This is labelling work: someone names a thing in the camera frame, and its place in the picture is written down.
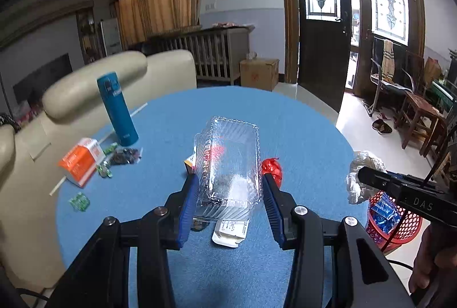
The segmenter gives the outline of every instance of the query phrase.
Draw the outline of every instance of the tiled floor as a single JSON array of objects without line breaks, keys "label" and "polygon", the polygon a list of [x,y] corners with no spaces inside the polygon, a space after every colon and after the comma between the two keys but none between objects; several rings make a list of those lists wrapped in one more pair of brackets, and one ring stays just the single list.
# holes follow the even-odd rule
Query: tiled floor
[{"label": "tiled floor", "polygon": [[[390,135],[378,134],[372,128],[373,121],[377,119],[377,113],[373,117],[369,117],[362,101],[352,94],[344,94],[341,111],[337,114],[328,105],[300,86],[280,83],[275,88],[275,92],[299,100],[326,116],[332,123],[335,123],[337,129],[344,135],[354,151],[368,150],[373,152],[383,160],[388,170],[411,174],[419,178],[424,178],[428,174],[431,168],[429,158],[419,156],[422,142],[411,140],[406,149],[402,149],[403,131],[399,132],[394,129]],[[390,110],[383,109],[382,111],[387,117],[393,116],[393,112]],[[394,127],[393,121],[387,121],[387,123],[392,128]],[[390,253],[388,259],[398,260],[412,266],[419,249],[420,238],[428,224],[428,221],[424,221],[418,236],[410,243]],[[393,265],[393,267],[408,289],[411,271],[397,265]]]}]

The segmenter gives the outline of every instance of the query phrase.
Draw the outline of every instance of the chair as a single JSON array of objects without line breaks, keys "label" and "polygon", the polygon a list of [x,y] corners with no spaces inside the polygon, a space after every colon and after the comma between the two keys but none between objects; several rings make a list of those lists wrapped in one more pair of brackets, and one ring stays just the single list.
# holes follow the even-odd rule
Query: chair
[{"label": "chair", "polygon": [[43,95],[44,111],[18,133],[0,126],[0,259],[16,287],[41,291],[65,271],[55,226],[57,196],[49,193],[63,176],[58,161],[109,123],[97,86],[108,72],[117,73],[130,109],[197,85],[190,52],[122,52],[52,85]]},{"label": "chair", "polygon": [[392,77],[394,84],[390,84],[382,80],[381,69],[383,58],[384,40],[378,37],[373,37],[373,58],[370,80],[377,86],[373,104],[371,106],[365,106],[370,117],[373,116],[373,112],[376,110],[376,105],[378,104],[381,91],[386,93],[395,93],[400,96],[404,96],[407,90],[411,93],[414,93],[415,91],[414,79],[405,70],[405,66],[408,64],[407,58],[409,58],[407,56],[406,48],[394,43],[395,73]]}]

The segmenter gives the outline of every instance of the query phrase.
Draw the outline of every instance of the green packet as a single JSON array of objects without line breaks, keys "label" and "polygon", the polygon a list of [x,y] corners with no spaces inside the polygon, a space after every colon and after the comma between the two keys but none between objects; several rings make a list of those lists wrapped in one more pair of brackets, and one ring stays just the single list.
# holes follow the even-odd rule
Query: green packet
[{"label": "green packet", "polygon": [[91,202],[87,198],[87,196],[79,192],[74,198],[68,200],[68,202],[76,209],[79,210],[80,212],[85,212],[86,209],[89,207]]}]

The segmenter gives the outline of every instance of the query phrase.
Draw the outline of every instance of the blue tablecloth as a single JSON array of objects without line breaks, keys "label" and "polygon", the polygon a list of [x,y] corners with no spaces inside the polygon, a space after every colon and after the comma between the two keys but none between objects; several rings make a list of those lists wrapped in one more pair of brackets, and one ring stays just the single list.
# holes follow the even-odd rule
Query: blue tablecloth
[{"label": "blue tablecloth", "polygon": [[[298,204],[321,217],[341,220],[351,215],[366,223],[367,204],[349,205],[344,185],[353,151],[325,117],[281,94],[233,86],[195,89],[152,100],[133,117],[140,137],[134,147],[143,147],[143,159],[113,167],[111,179],[94,175],[82,190],[91,201],[86,212],[68,203],[81,189],[69,182],[61,186],[56,222],[66,266],[104,217],[112,215],[121,222],[141,218],[181,189],[186,178],[183,160],[192,154],[194,135],[212,116],[257,124],[262,159],[279,157],[281,189]],[[104,127],[95,138],[111,129]],[[211,225],[191,232],[181,251],[168,252],[177,307],[282,307],[293,251],[282,251],[273,240],[264,208],[252,217],[247,238],[237,249],[214,244],[213,229]],[[325,275],[324,305],[331,296],[330,250]],[[129,304],[138,306],[135,248]]]}]

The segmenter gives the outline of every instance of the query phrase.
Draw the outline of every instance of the open door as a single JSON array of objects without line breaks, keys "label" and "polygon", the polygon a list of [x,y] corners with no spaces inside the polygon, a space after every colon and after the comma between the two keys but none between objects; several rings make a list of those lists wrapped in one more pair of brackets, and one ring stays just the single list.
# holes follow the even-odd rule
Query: open door
[{"label": "open door", "polygon": [[340,112],[351,37],[351,0],[299,0],[298,84]]}]

